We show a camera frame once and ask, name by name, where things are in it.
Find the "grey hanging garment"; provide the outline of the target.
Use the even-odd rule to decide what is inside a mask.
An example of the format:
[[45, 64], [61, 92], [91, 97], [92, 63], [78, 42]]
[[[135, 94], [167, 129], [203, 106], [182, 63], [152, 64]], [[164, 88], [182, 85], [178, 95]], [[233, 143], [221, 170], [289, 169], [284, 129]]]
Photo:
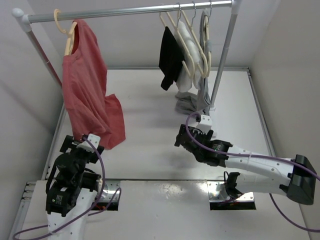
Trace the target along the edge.
[[193, 112], [200, 112], [204, 115], [210, 114], [210, 96], [208, 87], [208, 77], [200, 79], [200, 89], [196, 89], [194, 86], [187, 92], [180, 92], [178, 90], [175, 95], [177, 102], [175, 105], [175, 111], [188, 115]]

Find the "cream hanger with black garment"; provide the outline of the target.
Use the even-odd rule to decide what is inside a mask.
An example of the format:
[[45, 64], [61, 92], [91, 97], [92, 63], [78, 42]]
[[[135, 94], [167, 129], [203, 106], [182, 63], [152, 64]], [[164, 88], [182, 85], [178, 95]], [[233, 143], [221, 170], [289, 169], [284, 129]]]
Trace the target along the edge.
[[173, 38], [176, 40], [178, 46], [183, 50], [183, 54], [188, 59], [188, 63], [191, 63], [191, 67], [188, 67], [187, 62], [185, 60], [182, 61], [182, 66], [183, 66], [187, 76], [190, 79], [192, 79], [195, 75], [195, 63], [194, 63], [194, 59], [190, 53], [190, 50], [186, 44], [186, 41], [184, 40], [184, 38], [179, 30], [179, 23], [180, 23], [181, 16], [182, 16], [182, 7], [179, 2], [177, 3], [177, 5], [178, 5], [177, 23], [174, 22], [173, 18], [171, 17], [171, 15], [168, 11], [166, 12], [166, 15], [174, 28]]

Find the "peach plastic hanger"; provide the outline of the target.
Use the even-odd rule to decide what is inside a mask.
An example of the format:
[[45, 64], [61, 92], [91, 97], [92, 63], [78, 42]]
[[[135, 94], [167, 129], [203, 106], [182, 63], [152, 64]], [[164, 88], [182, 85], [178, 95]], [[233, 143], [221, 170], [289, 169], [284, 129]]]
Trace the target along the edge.
[[77, 22], [73, 21], [69, 30], [63, 29], [58, 21], [58, 14], [59, 13], [61, 13], [61, 11], [59, 9], [54, 10], [54, 12], [53, 12], [54, 22], [55, 22], [55, 25], [58, 28], [58, 30], [62, 34], [65, 34], [67, 36], [65, 50], [64, 50], [64, 56], [69, 56], [73, 52], [73, 47], [74, 47], [74, 43], [75, 43], [75, 30], [76, 30]]

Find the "white metal clothes rack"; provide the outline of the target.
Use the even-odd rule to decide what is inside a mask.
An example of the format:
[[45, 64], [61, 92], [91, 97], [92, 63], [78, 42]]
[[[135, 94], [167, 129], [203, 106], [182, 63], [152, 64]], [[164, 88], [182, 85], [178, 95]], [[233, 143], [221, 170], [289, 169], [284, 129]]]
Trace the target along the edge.
[[240, 11], [242, 1], [241, 0], [219, 0], [219, 1], [207, 1], [198, 3], [176, 3], [169, 5], [157, 5], [157, 6], [147, 6], [147, 7], [133, 7], [133, 8], [116, 8], [116, 9], [99, 9], [99, 10], [85, 10], [76, 12], [64, 12], [54, 17], [53, 13], [50, 14], [36, 14], [29, 15], [25, 14], [20, 8], [14, 8], [11, 11], [12, 16], [15, 18], [20, 28], [26, 33], [33, 47], [40, 56], [42, 62], [44, 63], [47, 71], [60, 87], [62, 81], [58, 77], [54, 67], [52, 66], [50, 60], [48, 59], [46, 53], [44, 52], [42, 46], [40, 45], [38, 39], [33, 33], [31, 24], [33, 23], [46, 23], [54, 21], [66, 21], [74, 19], [93, 19], [93, 18], [104, 18], [104, 17], [115, 17], [115, 16], [128, 16], [128, 15], [139, 15], [139, 14], [151, 14], [151, 13], [169, 13], [169, 12], [182, 12], [184, 10], [200, 10], [200, 9], [213, 9], [219, 7], [230, 7], [231, 16], [228, 24], [227, 34], [225, 37], [224, 45], [222, 48], [222, 53], [218, 65], [218, 70], [210, 98], [210, 109], [215, 110], [215, 101], [221, 82], [222, 73], [225, 67], [232, 35], [235, 29], [236, 21]]

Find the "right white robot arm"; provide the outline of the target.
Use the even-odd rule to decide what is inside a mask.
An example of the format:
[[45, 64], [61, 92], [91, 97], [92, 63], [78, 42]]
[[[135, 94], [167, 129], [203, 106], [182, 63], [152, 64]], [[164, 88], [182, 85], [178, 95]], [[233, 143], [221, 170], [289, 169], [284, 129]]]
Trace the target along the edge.
[[181, 124], [175, 146], [192, 153], [199, 163], [235, 169], [224, 181], [224, 191], [232, 199], [248, 192], [277, 194], [302, 205], [313, 205], [316, 170], [303, 155], [272, 158], [249, 152], [230, 142], [212, 139], [213, 131]]

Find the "cream hanger with white garment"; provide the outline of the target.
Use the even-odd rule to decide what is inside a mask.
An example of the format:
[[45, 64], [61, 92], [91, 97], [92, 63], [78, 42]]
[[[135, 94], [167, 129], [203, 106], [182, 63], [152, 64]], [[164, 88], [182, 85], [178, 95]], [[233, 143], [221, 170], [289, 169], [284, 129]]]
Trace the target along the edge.
[[206, 78], [209, 72], [207, 57], [196, 37], [193, 25], [188, 20], [187, 15], [180, 5], [175, 29], [184, 53], [186, 54], [187, 62], [183, 63], [183, 67], [188, 76], [195, 79], [196, 74], [198, 74], [202, 78]]

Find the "cream hanger with grey garment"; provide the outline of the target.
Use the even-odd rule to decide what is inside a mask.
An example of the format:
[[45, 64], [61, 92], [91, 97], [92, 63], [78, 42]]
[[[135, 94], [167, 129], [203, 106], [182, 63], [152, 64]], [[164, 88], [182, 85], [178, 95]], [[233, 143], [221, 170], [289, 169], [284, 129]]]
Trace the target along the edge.
[[206, 57], [206, 60], [203, 61], [204, 66], [207, 66], [207, 71], [205, 77], [207, 78], [210, 75], [211, 65], [212, 65], [212, 43], [210, 41], [210, 33], [209, 33], [209, 20], [212, 14], [212, 8], [203, 9], [201, 18], [200, 18], [200, 29], [199, 29], [199, 37], [200, 37], [200, 45], [203, 50], [203, 53]]

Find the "black hanging garment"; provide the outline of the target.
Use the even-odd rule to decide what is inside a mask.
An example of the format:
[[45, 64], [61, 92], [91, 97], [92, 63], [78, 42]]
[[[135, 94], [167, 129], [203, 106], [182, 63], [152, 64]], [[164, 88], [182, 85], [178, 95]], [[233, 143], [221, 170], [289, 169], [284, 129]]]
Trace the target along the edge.
[[164, 28], [158, 67], [164, 74], [161, 88], [167, 91], [180, 75], [185, 61], [184, 53], [168, 26]]

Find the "white hanging garment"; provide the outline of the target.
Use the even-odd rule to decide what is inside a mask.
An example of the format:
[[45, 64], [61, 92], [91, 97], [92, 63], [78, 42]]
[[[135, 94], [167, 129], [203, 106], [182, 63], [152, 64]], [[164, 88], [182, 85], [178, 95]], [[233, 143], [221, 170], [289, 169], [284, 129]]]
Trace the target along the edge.
[[181, 93], [188, 92], [192, 88], [192, 86], [194, 86], [197, 90], [199, 90], [201, 87], [200, 80], [202, 78], [202, 75], [200, 73], [200, 70], [198, 69], [198, 65], [201, 68], [203, 68], [203, 65], [204, 65], [203, 59], [200, 55], [199, 49], [196, 46], [196, 43], [195, 43], [193, 37], [189, 33], [186, 25], [181, 20], [178, 22], [177, 29], [182, 37], [182, 40], [183, 40], [185, 46], [187, 47], [187, 49], [189, 51], [190, 56], [193, 59], [193, 63], [192, 63], [192, 61], [189, 58], [188, 53], [186, 52], [186, 50], [184, 48], [183, 42], [181, 41], [181, 38], [179, 37], [179, 34], [177, 32], [175, 32], [174, 37], [176, 38], [176, 41], [177, 41], [178, 45], [181, 47], [181, 50], [184, 54], [185, 64], [190, 72], [191, 72], [191, 70], [194, 69], [194, 75], [192, 78], [190, 78], [188, 73], [186, 72], [186, 69], [184, 68], [184, 66], [181, 68], [181, 72], [180, 72], [178, 79], [176, 81], [177, 88]]

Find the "red t shirt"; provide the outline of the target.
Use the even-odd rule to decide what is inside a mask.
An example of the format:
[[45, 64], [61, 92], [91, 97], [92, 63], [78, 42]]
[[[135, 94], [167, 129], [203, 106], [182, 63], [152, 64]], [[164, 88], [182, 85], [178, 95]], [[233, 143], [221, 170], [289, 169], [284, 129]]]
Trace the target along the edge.
[[100, 137], [100, 145], [111, 150], [126, 139], [125, 121], [120, 101], [107, 95], [107, 66], [98, 40], [83, 19], [75, 19], [74, 46], [63, 57], [62, 92], [73, 137]]

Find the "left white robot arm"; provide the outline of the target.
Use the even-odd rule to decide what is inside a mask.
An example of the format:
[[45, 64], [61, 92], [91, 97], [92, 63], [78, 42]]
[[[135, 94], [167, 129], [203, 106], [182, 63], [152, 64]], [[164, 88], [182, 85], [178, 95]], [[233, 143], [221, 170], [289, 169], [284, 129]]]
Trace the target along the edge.
[[105, 180], [103, 174], [87, 169], [101, 162], [104, 147], [94, 134], [81, 141], [65, 137], [61, 154], [53, 163], [46, 183], [46, 215], [49, 240], [82, 240], [89, 212], [99, 202]]

